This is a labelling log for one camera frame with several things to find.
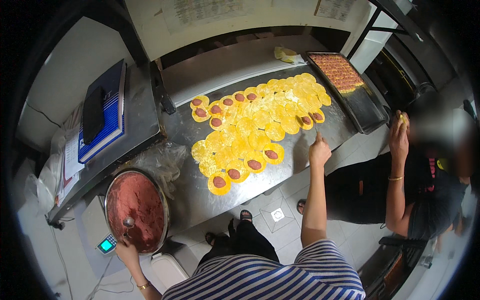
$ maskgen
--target metal bowl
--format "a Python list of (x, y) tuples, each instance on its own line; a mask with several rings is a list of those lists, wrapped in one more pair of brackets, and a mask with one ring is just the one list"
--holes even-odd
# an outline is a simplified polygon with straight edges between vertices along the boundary
[(148, 173), (146, 173), (146, 172), (144, 172), (140, 169), (129, 168), (129, 169), (125, 169), (125, 170), (121, 171), (120, 173), (118, 173), (117, 175), (115, 175), (115, 178), (113, 179), (113, 181), (111, 182), (111, 184), (108, 187), (107, 195), (105, 196), (105, 220), (107, 222), (108, 229), (110, 230), (113, 237), (116, 240), (121, 240), (123, 237), (115, 236), (112, 228), (110, 227), (110, 221), (108, 220), (108, 207), (109, 207), (109, 203), (111, 202), (111, 200), (109, 201), (108, 196), (110, 195), (110, 189), (112, 188), (115, 181), (121, 175), (124, 175), (124, 174), (127, 174), (127, 173), (138, 173), (138, 174), (141, 174), (141, 175), (145, 176), (148, 180), (150, 180), (150, 182), (154, 185), (155, 189), (157, 190), (158, 196), (160, 197), (160, 201), (163, 205), (163, 232), (162, 232), (162, 236), (160, 238), (160, 241), (158, 243), (158, 247), (156, 248), (156, 250), (154, 250), (152, 252), (149, 252), (149, 253), (139, 253), (139, 255), (151, 255), (151, 254), (157, 252), (162, 247), (163, 243), (165, 242), (165, 239), (167, 238), (168, 229), (170, 228), (170, 211), (168, 209), (168, 203), (167, 203), (167, 199), (165, 198), (165, 194), (163, 194), (162, 189), (158, 186), (158, 184), (155, 182), (155, 180), (153, 180), (153, 178)]

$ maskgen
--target person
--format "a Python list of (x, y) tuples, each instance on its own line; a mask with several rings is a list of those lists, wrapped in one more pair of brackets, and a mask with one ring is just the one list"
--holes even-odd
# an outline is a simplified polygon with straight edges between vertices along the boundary
[[(390, 126), (390, 152), (339, 168), (325, 178), (329, 219), (385, 223), (409, 239), (429, 240), (453, 229), (463, 233), (465, 218), (458, 212), (471, 170), (454, 176), (441, 169), (438, 160), (409, 144), (409, 125), (408, 115), (398, 110)], [(462, 160), (459, 165), (469, 165)], [(297, 210), (304, 209), (305, 201), (300, 200)]]
[(357, 272), (326, 238), (324, 164), (330, 156), (328, 143), (317, 133), (309, 151), (311, 184), (301, 226), (303, 249), (294, 264), (278, 261), (274, 247), (246, 210), (236, 232), (229, 226), (230, 238), (206, 235), (211, 251), (191, 278), (168, 288), (163, 296), (143, 275), (134, 245), (119, 242), (116, 252), (147, 300), (364, 299)]

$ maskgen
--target striped shirt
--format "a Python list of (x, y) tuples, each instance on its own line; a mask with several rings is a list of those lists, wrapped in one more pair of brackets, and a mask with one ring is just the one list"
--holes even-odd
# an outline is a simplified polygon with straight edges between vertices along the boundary
[(239, 254), (210, 259), (163, 300), (364, 299), (360, 278), (331, 240), (303, 248), (294, 264)]

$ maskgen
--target bracelet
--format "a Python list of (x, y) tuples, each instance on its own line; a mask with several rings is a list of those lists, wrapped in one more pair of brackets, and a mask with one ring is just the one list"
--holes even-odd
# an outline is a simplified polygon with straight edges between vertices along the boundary
[(392, 178), (392, 177), (388, 176), (388, 180), (390, 180), (390, 181), (397, 181), (397, 180), (401, 180), (401, 179), (403, 179), (403, 177), (404, 177), (404, 176), (400, 176), (400, 177), (393, 177), (393, 178)]
[(147, 284), (142, 285), (141, 287), (137, 286), (137, 288), (138, 288), (139, 290), (142, 290), (142, 289), (146, 289), (147, 287), (149, 287), (149, 286), (151, 286), (151, 285), (152, 285), (152, 283), (151, 283), (150, 281), (148, 281)]

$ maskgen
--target black phone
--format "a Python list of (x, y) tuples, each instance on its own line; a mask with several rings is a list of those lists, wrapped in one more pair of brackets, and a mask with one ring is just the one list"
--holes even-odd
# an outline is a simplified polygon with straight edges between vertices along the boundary
[(82, 115), (85, 145), (90, 144), (105, 126), (105, 118), (103, 116), (104, 98), (105, 92), (103, 88), (99, 86), (85, 99)]

